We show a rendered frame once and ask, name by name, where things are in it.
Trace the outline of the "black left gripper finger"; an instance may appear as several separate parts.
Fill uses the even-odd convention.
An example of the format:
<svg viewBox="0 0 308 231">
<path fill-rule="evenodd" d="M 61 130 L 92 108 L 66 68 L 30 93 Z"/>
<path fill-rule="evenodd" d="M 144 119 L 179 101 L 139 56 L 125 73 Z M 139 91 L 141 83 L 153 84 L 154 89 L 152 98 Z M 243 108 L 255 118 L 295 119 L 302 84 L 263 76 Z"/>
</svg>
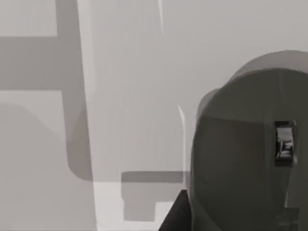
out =
<svg viewBox="0 0 308 231">
<path fill-rule="evenodd" d="M 187 190 L 181 190 L 158 231 L 192 231 L 192 214 Z"/>
</svg>

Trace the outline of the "dark grey computer mouse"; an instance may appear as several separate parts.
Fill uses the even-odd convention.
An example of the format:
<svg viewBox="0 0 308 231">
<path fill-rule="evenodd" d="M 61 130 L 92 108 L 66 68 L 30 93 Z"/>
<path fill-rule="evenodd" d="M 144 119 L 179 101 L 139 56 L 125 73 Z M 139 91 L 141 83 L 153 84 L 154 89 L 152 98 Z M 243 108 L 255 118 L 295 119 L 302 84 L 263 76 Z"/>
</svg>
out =
<svg viewBox="0 0 308 231">
<path fill-rule="evenodd" d="M 220 88 L 192 145 L 192 231 L 308 231 L 308 74 L 263 69 Z"/>
</svg>

